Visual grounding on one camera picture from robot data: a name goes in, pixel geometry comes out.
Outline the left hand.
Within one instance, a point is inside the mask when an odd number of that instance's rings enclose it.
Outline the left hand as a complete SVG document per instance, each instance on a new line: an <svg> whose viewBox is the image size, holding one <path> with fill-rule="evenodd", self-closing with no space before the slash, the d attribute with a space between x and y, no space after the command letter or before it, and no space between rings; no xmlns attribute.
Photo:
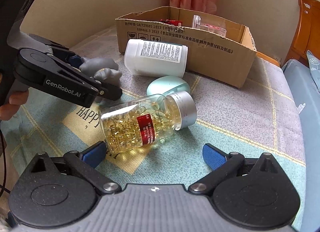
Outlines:
<svg viewBox="0 0 320 232"><path fill-rule="evenodd" d="M29 90L25 92L14 92L9 97L9 102L0 107L0 119L3 121L10 120L27 102Z"/></svg>

